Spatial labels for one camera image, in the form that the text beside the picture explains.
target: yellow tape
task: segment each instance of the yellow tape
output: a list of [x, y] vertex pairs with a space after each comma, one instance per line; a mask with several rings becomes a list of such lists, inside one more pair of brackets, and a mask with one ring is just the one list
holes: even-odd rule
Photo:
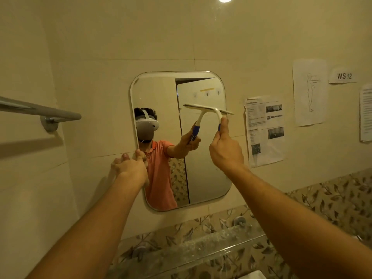
[[203, 89], [203, 90], [200, 90], [200, 92], [211, 91], [211, 90], [214, 90], [214, 88]]

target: man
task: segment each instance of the man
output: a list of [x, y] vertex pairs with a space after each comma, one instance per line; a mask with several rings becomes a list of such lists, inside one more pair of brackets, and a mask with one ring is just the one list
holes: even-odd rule
[[[221, 123], [209, 151], [234, 183], [266, 235], [299, 278], [372, 278], [372, 251], [290, 199], [244, 165], [239, 143]], [[26, 279], [102, 279], [112, 261], [133, 201], [146, 183], [139, 150], [115, 159], [108, 192], [46, 254]]]
[[[155, 120], [159, 127], [156, 112], [151, 108], [135, 108], [134, 115], [136, 124], [145, 120], [147, 113], [150, 121]], [[154, 141], [155, 127], [139, 127], [137, 125], [137, 137], [139, 149], [145, 153], [147, 158], [147, 173], [150, 185], [145, 187], [146, 200], [150, 206], [158, 211], [169, 211], [177, 208], [177, 202], [174, 199], [172, 191], [172, 182], [170, 178], [170, 158], [184, 158], [189, 151], [196, 150], [201, 139], [197, 137], [191, 141], [191, 130], [181, 137], [177, 145], [171, 142], [160, 140]]]

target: mirror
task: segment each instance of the mirror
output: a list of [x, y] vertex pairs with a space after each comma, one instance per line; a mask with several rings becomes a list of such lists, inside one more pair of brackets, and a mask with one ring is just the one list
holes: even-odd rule
[[148, 205], [168, 211], [224, 196], [231, 181], [209, 155], [219, 118], [215, 112], [205, 113], [191, 141], [201, 110], [184, 107], [226, 110], [221, 79], [208, 71], [148, 72], [133, 80], [130, 92], [137, 145], [148, 163]]

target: hand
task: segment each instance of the hand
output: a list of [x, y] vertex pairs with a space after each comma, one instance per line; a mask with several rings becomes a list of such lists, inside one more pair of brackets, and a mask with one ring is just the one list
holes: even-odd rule
[[146, 155], [141, 150], [136, 150], [136, 158], [130, 159], [128, 154], [123, 154], [121, 158], [116, 158], [111, 164], [115, 170], [116, 178], [125, 176], [125, 178], [134, 178], [140, 186], [149, 184], [147, 169], [144, 163]]
[[226, 170], [244, 164], [244, 157], [238, 141], [229, 136], [227, 118], [221, 121], [221, 131], [217, 131], [209, 146], [213, 163], [226, 173]]
[[202, 141], [199, 136], [196, 136], [194, 141], [191, 141], [192, 131], [194, 129], [194, 125], [191, 127], [191, 130], [181, 137], [181, 141], [178, 143], [182, 148], [186, 149], [187, 151], [196, 150], [199, 147], [199, 143]]

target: white door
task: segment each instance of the white door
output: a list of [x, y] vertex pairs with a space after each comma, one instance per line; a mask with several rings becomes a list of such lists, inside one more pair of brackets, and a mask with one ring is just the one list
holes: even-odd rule
[[[225, 91], [218, 78], [204, 79], [177, 86], [182, 134], [190, 131], [201, 111], [184, 107], [184, 104], [226, 109]], [[190, 203], [199, 203], [224, 196], [231, 181], [211, 160], [209, 145], [218, 130], [218, 117], [206, 113], [200, 123], [198, 136], [202, 139], [199, 148], [185, 158]]]

